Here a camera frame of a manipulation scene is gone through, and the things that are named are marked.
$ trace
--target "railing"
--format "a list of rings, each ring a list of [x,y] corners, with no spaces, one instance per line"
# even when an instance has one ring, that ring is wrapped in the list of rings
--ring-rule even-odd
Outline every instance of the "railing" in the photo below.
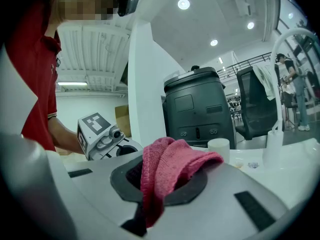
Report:
[[[226,80],[228,78],[231,78],[233,76],[237,75],[237,72],[240,70],[244,70],[254,64],[260,63],[260,62],[266,62],[270,61],[271,52],[241,61],[237,64],[231,65],[226,67],[225,69],[218,70],[217,73],[219,75],[220,80]]]

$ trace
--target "white cup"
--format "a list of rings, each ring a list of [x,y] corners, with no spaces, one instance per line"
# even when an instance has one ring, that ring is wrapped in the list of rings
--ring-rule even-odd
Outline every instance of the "white cup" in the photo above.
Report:
[[[208,150],[217,152],[223,157],[225,163],[230,162],[230,142],[226,138],[214,138],[208,141]]]

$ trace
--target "white towel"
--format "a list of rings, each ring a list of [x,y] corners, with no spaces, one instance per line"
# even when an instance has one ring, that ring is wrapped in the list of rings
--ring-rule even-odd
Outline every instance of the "white towel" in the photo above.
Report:
[[[270,73],[270,64],[262,62],[259,65],[253,65],[253,72],[263,85],[265,94],[269,101],[273,100],[276,96],[272,87],[272,78]]]

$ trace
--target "ceiling light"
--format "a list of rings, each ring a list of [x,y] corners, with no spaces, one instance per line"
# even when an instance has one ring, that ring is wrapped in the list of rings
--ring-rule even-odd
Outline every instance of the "ceiling light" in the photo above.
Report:
[[[252,30],[254,28],[254,26],[255,26],[255,24],[253,22],[250,22],[247,27],[248,27],[248,29]]]
[[[178,2],[178,7],[181,10],[186,10],[189,8],[189,6],[190,6],[190,2],[188,0],[179,0]]]
[[[58,82],[60,86],[86,86],[86,82]]]
[[[210,45],[211,46],[216,46],[218,44],[218,40],[214,39],[211,41]]]

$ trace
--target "white column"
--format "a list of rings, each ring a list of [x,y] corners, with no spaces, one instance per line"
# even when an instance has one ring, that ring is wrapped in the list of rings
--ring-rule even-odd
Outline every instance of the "white column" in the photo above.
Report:
[[[130,38],[128,103],[132,139],[143,147],[166,136],[160,85],[151,25],[137,20]]]

